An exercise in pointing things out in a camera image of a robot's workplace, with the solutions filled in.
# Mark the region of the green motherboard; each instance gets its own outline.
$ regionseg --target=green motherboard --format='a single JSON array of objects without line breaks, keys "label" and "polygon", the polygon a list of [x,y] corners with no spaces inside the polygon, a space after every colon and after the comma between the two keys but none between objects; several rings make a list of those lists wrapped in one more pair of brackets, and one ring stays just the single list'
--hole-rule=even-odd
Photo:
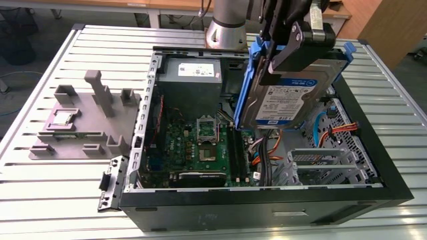
[{"label": "green motherboard", "polygon": [[[147,165],[151,170],[157,170],[157,174],[151,175],[150,183],[154,188],[166,188],[166,178],[169,172],[201,172],[201,173],[224,173],[226,181],[224,187],[248,187],[252,186],[249,177],[232,177],[232,162],[229,154],[229,143],[232,140],[228,136],[233,131],[232,126],[218,124],[212,128],[209,122],[201,122],[198,126],[198,136],[212,136],[216,134],[216,143],[197,142],[197,124],[196,123],[173,123],[166,126],[164,153],[160,156],[147,155]],[[233,143],[248,148],[248,140],[252,133],[241,132],[240,142]],[[240,156],[244,162],[244,171],[249,173],[248,160],[241,152]]]}]

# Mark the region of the floor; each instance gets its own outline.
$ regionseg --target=floor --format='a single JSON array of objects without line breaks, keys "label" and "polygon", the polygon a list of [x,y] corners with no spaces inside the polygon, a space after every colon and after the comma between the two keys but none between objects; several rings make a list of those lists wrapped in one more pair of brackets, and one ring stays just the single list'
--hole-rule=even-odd
[{"label": "floor", "polygon": [[[2,58],[0,58],[0,76],[17,71],[35,71],[42,73],[74,23],[121,27],[137,26],[134,15],[131,13],[109,12],[106,16],[107,17],[105,17],[105,12],[62,10],[61,19],[55,20],[47,9],[35,9],[33,18],[38,26],[38,32],[27,37],[37,54],[35,60],[23,66],[11,66]],[[192,16],[182,16],[170,20],[165,15],[162,15],[161,27],[169,29],[181,29],[181,27],[184,27],[184,29],[189,29],[188,23],[190,20]],[[193,24],[194,30],[201,30],[202,23],[205,24],[210,22],[209,17],[205,17],[202,20],[202,22],[198,21]],[[143,14],[137,16],[137,22],[142,27],[149,27],[147,16]],[[260,25],[257,22],[249,22],[245,25],[248,33],[257,33],[258,28]],[[414,101],[420,105],[421,109],[427,111],[427,65],[414,62],[412,57],[406,56],[394,69],[393,74],[405,90],[413,97]],[[0,94],[1,140],[1,137],[5,135],[18,111],[7,115],[2,114],[18,110],[23,105],[26,98],[38,82],[39,75],[34,73],[18,73],[0,77],[0,79],[10,88],[7,94]]]}]

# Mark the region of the white sticker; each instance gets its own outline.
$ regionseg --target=white sticker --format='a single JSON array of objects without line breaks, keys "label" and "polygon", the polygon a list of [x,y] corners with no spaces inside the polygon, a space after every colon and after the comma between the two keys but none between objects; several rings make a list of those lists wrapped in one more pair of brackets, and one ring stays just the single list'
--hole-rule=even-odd
[{"label": "white sticker", "polygon": [[269,86],[254,119],[268,121],[269,125],[293,120],[304,104],[301,96],[313,88],[314,86]]},{"label": "white sticker", "polygon": [[348,19],[348,16],[345,16],[345,15],[333,15],[333,18],[336,18],[336,19]]},{"label": "white sticker", "polygon": [[260,180],[261,179],[261,174],[257,171],[254,171],[252,178],[256,179],[256,180]]},{"label": "white sticker", "polygon": [[146,4],[141,4],[141,3],[127,3],[126,5],[131,7],[146,7]]},{"label": "white sticker", "polygon": [[213,64],[209,63],[180,63],[177,76],[182,77],[213,77]]}]

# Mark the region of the open computer tower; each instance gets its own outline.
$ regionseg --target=open computer tower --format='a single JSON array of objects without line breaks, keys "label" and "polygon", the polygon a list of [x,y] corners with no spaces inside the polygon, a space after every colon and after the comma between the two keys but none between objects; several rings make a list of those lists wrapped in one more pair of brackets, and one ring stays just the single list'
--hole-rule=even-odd
[{"label": "open computer tower", "polygon": [[[412,194],[342,78],[294,129],[272,130],[270,185],[233,108],[248,54],[154,47],[127,156],[110,160],[98,212],[122,210],[142,231],[334,225]],[[318,138],[356,123],[356,130]]]}]

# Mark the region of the blue cable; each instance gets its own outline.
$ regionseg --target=blue cable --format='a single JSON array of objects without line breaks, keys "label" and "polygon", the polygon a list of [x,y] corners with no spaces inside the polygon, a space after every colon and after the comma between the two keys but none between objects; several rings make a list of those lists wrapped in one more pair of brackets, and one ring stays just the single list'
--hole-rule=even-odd
[{"label": "blue cable", "polygon": [[313,140],[313,146],[317,147],[318,145],[318,120],[322,114],[326,114],[325,111],[320,112],[318,115],[314,117],[313,126],[312,126],[312,140]]},{"label": "blue cable", "polygon": [[19,110],[21,110],[21,107],[19,107],[18,109],[15,109],[14,111],[10,111],[10,112],[6,112],[6,113],[1,113],[1,114],[0,114],[0,117],[6,116],[6,115],[10,115],[10,114],[18,112]]}]

